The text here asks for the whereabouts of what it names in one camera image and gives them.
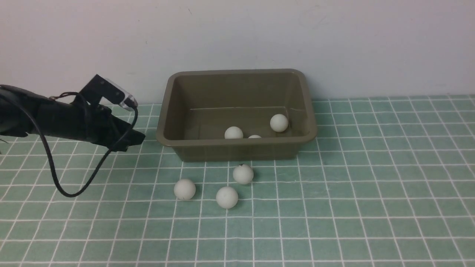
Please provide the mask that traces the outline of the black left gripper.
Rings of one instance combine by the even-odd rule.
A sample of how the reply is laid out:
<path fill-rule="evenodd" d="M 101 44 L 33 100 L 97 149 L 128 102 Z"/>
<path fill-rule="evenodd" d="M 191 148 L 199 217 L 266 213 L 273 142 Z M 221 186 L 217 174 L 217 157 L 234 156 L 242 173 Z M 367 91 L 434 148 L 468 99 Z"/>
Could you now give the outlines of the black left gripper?
<path fill-rule="evenodd" d="M 143 132 L 132 129 L 126 133 L 131 124 L 112 115 L 110 108 L 103 105 L 93 108 L 81 102 L 73 102 L 72 106 L 79 112 L 72 127 L 73 140 L 107 147 L 112 152 L 127 152 L 130 146 L 145 140 Z"/>

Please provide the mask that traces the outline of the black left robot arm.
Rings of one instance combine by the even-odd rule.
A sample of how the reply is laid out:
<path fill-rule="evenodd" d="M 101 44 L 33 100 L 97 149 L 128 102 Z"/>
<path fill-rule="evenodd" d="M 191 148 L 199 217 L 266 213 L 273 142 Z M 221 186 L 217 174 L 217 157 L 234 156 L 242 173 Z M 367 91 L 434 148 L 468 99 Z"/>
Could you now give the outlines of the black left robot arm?
<path fill-rule="evenodd" d="M 82 93 L 71 103 L 15 86 L 1 86 L 1 135 L 44 135 L 107 147 L 114 152 L 142 144 L 145 135 L 130 123 L 112 115 L 110 108 L 90 104 Z"/>

